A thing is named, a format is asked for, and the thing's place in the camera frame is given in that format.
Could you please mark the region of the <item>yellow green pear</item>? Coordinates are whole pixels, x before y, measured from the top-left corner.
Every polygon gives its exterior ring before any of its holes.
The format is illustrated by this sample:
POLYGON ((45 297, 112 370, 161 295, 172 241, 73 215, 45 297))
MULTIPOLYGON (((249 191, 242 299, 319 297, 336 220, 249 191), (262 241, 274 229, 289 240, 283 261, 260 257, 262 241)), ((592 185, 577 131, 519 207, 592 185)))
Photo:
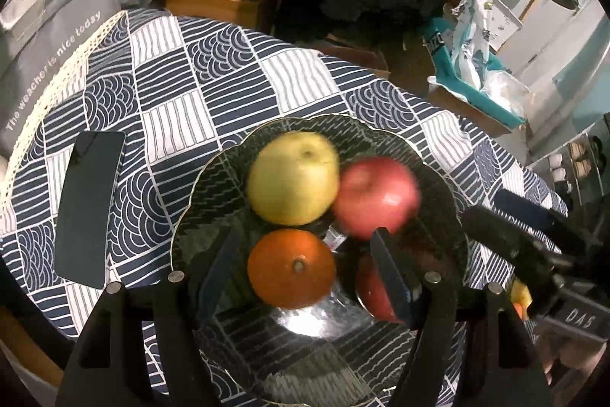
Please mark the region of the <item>yellow green pear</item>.
POLYGON ((311 223, 330 209, 339 190, 340 163, 323 135, 292 131, 257 154, 246 194, 260 218, 282 226, 311 223))

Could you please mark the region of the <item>clear plastic bag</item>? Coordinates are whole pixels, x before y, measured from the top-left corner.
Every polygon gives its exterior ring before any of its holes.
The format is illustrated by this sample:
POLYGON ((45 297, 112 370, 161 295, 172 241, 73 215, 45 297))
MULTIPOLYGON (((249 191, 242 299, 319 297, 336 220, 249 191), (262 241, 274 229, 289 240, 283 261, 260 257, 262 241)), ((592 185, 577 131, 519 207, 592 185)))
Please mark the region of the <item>clear plastic bag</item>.
POLYGON ((530 90, 504 70, 488 70, 481 92, 518 118, 525 117, 531 101, 530 90))

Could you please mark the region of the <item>teal plastic bin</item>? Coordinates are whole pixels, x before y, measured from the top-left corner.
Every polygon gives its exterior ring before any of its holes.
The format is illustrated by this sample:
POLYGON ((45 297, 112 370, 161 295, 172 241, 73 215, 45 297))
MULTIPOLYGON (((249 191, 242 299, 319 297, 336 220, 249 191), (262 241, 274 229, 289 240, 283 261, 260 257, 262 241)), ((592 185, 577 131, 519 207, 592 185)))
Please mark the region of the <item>teal plastic bin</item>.
POLYGON ((450 93, 457 94, 465 99, 473 108, 483 115, 501 123, 502 126, 513 130, 525 124, 525 120, 507 111, 493 101, 486 94, 465 83, 457 73, 451 60, 447 44, 443 40, 443 31, 449 26, 445 19, 434 18, 423 31, 423 38, 435 68, 436 83, 450 93))

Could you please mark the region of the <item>small red apple in plate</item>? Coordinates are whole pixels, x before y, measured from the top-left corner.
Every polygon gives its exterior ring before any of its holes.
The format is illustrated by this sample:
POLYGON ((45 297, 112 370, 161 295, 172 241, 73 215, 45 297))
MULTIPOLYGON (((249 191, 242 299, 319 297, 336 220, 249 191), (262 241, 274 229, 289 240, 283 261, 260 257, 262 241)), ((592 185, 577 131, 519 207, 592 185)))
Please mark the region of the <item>small red apple in plate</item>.
POLYGON ((356 271, 356 293, 361 305, 376 320, 401 323, 369 253, 360 257, 356 271))

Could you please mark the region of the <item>yellow fruit on table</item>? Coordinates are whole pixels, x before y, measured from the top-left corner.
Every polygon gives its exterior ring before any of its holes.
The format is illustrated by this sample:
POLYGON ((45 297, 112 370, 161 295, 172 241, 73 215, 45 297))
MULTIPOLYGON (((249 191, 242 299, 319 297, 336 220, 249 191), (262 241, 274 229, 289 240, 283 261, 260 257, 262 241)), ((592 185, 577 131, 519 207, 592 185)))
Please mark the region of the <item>yellow fruit on table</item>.
POLYGON ((533 301, 528 287, 518 278, 515 278, 512 282, 510 298, 514 304, 519 304, 523 311, 526 311, 533 301))

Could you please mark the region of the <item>white printed plastic bag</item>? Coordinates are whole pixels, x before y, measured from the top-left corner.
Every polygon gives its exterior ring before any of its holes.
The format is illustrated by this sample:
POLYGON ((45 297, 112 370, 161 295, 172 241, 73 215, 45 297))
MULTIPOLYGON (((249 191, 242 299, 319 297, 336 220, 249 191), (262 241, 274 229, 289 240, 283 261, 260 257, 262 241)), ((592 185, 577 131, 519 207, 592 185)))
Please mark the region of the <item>white printed plastic bag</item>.
POLYGON ((477 91, 484 86, 487 73, 493 5, 494 0, 460 0, 452 10, 457 19, 452 65, 458 79, 477 91))

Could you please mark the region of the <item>wooden drawer box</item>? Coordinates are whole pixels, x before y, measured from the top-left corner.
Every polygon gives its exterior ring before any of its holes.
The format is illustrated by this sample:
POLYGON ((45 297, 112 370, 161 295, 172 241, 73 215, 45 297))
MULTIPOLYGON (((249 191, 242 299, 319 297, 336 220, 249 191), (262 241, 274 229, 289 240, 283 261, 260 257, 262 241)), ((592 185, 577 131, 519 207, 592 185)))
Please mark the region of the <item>wooden drawer box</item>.
POLYGON ((250 0, 163 0, 164 7, 176 16, 198 16, 237 24, 266 32, 260 2, 250 0))

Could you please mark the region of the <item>dark glass scalloped plate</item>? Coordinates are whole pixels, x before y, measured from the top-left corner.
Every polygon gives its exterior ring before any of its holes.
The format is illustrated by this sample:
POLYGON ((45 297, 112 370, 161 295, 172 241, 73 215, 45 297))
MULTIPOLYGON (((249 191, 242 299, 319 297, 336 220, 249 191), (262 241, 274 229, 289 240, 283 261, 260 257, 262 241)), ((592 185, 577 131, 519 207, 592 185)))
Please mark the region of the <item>dark glass scalloped plate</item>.
POLYGON ((416 242, 440 263, 443 275, 461 279, 467 242, 446 182, 423 160, 413 140, 377 130, 346 115, 281 118, 250 132, 238 145, 208 162, 194 183, 170 250, 174 270, 186 270, 221 237, 230 239, 230 272, 221 278, 213 315, 196 340, 217 366, 224 389, 242 388, 259 401, 279 406, 367 406, 390 401, 416 335, 402 324, 375 319, 356 292, 362 244, 326 249, 334 218, 308 223, 312 241, 289 239, 279 267, 299 285, 314 276, 328 285, 299 309, 264 302, 247 274, 258 242, 276 232, 260 218, 245 193, 257 154, 290 132, 314 132, 335 146, 341 163, 380 155, 408 167, 423 189, 419 214, 406 223, 400 245, 416 242))

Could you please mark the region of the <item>brown cardboard box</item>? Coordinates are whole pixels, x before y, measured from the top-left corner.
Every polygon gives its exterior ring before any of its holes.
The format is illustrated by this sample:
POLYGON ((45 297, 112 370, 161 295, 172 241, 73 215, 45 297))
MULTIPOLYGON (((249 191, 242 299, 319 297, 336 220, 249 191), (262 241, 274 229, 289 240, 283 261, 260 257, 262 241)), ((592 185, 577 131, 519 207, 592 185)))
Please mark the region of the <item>brown cardboard box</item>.
POLYGON ((494 118, 490 118, 468 102, 458 99, 444 87, 431 86, 428 90, 426 99, 438 108, 445 108, 459 117, 467 118, 491 137, 497 138, 511 132, 510 128, 504 126, 504 124, 501 124, 501 122, 494 118))

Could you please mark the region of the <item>grey fabric storage bag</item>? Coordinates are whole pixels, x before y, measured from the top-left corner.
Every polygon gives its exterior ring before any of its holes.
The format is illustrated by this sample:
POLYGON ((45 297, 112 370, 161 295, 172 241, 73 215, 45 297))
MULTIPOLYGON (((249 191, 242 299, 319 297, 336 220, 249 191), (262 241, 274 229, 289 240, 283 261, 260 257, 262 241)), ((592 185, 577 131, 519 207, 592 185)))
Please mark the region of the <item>grey fabric storage bag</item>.
POLYGON ((1 31, 1 156, 10 157, 34 104, 74 51, 113 14, 118 0, 37 0, 1 31))

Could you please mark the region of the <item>orange tangerine on table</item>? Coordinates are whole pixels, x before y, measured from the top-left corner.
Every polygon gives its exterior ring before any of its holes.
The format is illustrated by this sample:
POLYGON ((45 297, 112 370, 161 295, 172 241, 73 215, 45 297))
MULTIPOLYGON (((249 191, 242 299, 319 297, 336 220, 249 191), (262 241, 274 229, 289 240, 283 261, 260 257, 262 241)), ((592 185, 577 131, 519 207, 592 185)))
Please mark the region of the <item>orange tangerine on table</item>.
POLYGON ((523 320, 524 319, 523 306, 521 304, 519 304, 518 302, 514 302, 513 307, 514 307, 518 317, 521 320, 523 320))

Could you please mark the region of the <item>black smartphone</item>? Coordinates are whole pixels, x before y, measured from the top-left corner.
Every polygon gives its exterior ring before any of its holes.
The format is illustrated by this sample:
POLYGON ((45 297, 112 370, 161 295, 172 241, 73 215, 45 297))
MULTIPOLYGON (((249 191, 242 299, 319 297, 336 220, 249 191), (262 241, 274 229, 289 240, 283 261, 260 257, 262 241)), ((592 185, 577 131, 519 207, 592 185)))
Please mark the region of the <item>black smartphone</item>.
POLYGON ((83 131, 72 149, 61 191, 55 271, 95 289, 106 286, 109 212, 114 203, 125 134, 83 131))

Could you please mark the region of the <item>large dark red apple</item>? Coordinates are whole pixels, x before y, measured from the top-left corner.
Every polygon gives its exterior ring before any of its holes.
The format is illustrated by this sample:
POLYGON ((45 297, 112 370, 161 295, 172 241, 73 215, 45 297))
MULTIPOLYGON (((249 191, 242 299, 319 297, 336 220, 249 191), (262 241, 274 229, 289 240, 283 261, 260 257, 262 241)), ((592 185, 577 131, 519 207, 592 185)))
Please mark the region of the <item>large dark red apple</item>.
POLYGON ((414 174, 392 158, 374 156, 343 168, 332 212, 348 236, 369 241, 376 228, 397 232, 418 214, 420 206, 414 174))

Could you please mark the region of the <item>blue white patterned tablecloth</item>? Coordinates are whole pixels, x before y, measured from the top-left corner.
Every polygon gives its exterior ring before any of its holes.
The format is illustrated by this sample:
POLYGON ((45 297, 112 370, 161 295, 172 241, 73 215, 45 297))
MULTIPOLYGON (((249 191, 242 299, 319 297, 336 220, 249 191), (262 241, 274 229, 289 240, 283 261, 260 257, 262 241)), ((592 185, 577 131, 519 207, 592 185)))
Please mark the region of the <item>blue white patterned tablecloth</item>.
POLYGON ((170 269, 170 240, 199 171, 254 129, 286 117, 346 114, 407 140, 458 209, 508 189, 565 204, 483 130, 368 70, 212 19, 130 9, 94 13, 66 41, 77 61, 19 153, 1 215, 1 254, 44 324, 72 341, 99 291, 55 272, 57 213, 69 156, 86 130, 125 136, 109 217, 109 271, 126 286, 170 269))

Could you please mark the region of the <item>orange tangerine in plate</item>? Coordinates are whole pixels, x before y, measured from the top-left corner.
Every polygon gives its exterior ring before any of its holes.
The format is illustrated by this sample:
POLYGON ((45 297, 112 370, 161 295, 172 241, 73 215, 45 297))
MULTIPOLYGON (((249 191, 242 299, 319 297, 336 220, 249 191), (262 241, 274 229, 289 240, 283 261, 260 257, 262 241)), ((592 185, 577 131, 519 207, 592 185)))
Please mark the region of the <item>orange tangerine in plate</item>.
POLYGON ((327 296, 336 280, 335 259, 316 235, 302 229, 279 229, 264 235, 247 260, 247 276, 266 304, 296 310, 327 296))

